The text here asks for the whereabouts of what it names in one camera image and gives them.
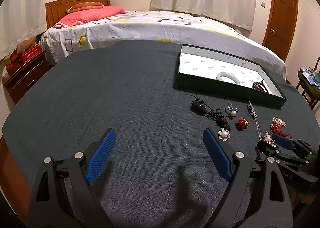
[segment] blue gripper pad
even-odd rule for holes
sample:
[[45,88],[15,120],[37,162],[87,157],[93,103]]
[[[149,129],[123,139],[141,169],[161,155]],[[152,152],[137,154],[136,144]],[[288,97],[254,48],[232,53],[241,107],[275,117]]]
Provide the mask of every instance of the blue gripper pad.
[[227,182],[230,182],[233,178],[231,162],[208,129],[205,129],[203,132],[203,143],[209,152],[219,176],[224,178]]
[[111,129],[88,162],[86,180],[91,183],[97,179],[116,144],[116,132]]
[[279,134],[273,134],[272,139],[275,141],[275,143],[286,150],[294,150],[295,145],[290,139],[287,139]]

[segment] wooden nightstand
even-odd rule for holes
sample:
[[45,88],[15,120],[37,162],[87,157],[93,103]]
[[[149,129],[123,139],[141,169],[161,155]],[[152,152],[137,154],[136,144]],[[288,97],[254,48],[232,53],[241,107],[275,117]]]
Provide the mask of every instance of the wooden nightstand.
[[2,77],[3,86],[8,90],[15,104],[47,72],[50,67],[45,59],[45,51],[27,61],[12,76]]

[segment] dark table surface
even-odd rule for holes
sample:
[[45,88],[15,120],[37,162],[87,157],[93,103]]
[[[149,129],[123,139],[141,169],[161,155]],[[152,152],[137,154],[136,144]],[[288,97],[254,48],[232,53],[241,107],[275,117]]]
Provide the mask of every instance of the dark table surface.
[[[71,54],[46,73],[3,127],[28,184],[46,156],[59,160],[84,151],[112,127],[116,146],[92,187],[116,227],[203,227],[227,182],[202,141],[205,128],[217,132],[218,126],[191,112],[193,97],[173,87],[180,49],[179,44],[125,40]],[[285,133],[318,147],[320,128],[308,104],[281,76],[270,74],[287,101],[281,110],[254,106],[261,132],[279,117],[287,124]],[[250,126],[241,132],[236,119],[229,120],[228,142],[255,158],[258,135],[247,102],[199,97],[214,109],[223,110],[228,102],[238,108],[237,118]],[[237,219],[244,216],[249,196],[248,190]]]

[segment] silver screw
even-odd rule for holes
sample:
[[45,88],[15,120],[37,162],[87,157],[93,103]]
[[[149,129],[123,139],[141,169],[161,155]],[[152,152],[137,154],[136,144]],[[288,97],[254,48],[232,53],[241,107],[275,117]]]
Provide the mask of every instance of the silver screw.
[[242,159],[244,157],[244,154],[240,151],[236,152],[236,157],[239,159]]
[[51,162],[51,157],[46,157],[44,159],[44,162],[47,163],[47,164],[50,163]]
[[268,161],[269,161],[270,163],[273,163],[273,162],[275,161],[275,159],[274,159],[273,157],[268,157],[267,159],[268,159]]
[[82,152],[77,152],[76,154],[75,154],[75,158],[76,159],[80,159],[80,158],[82,158],[83,157],[83,153]]

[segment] white bed sheet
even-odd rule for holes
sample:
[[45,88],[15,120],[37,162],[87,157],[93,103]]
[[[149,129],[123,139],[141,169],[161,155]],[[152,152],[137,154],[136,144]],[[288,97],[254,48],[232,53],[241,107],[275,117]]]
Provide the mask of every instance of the white bed sheet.
[[215,49],[257,62],[286,78],[285,63],[269,49],[218,21],[171,11],[130,11],[85,25],[49,28],[41,37],[50,64],[69,54],[121,40],[158,40]]

